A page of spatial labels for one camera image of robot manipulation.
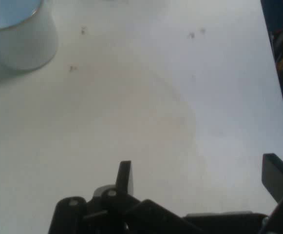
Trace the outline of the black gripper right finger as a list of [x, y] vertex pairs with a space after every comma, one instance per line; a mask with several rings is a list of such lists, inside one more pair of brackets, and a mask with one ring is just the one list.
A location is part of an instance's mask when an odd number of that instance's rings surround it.
[[283, 161], [276, 154], [263, 155], [262, 183], [277, 206], [263, 221], [260, 233], [283, 234]]

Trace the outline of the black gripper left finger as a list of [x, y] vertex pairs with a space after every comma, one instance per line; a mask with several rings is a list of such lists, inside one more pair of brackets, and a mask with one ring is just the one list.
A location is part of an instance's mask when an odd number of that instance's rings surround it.
[[151, 200], [133, 197], [132, 163], [119, 164], [114, 185], [59, 201], [50, 234], [198, 234], [200, 229]]

